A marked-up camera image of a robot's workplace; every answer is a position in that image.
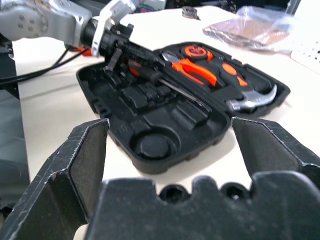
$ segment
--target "tool case lid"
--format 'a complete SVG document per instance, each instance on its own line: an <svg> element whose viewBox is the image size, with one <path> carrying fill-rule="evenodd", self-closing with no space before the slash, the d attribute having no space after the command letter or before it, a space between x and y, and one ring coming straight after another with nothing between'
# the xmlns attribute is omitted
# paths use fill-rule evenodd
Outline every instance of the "tool case lid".
<svg viewBox="0 0 320 240"><path fill-rule="evenodd" d="M234 97L230 87L205 91L168 64L163 73L166 80L199 98L208 107L200 107L185 96L161 83L142 80L128 73L120 62L113 72L104 72L104 62L86 66L77 73L78 82L92 110L110 121L109 136L131 158L141 172L159 174L171 166L197 156L202 150L219 143L225 136L232 116L260 117L279 106L289 88L249 65L241 65L230 55L199 42L183 42L155 50L177 51L183 46L200 45L210 50L245 76L277 84L277 96L267 106L253 112L231 112L225 100Z"/></svg>

